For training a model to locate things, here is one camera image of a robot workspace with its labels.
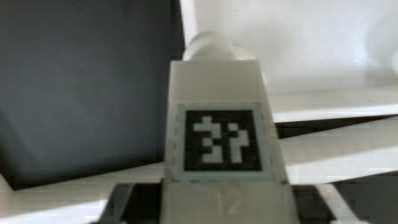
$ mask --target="gray frame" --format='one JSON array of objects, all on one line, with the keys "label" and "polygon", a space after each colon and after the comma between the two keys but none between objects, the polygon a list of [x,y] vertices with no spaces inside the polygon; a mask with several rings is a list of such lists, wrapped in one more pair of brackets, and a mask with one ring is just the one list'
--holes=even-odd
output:
[{"label": "gray frame", "polygon": [[[185,120],[186,110],[250,110],[254,115],[256,137],[259,145],[261,171],[185,171]],[[270,167],[270,145],[265,139],[265,121],[261,118],[259,104],[179,104],[178,105],[178,136],[176,136],[176,154],[174,154],[174,180],[241,180],[241,179],[273,179]]]}]

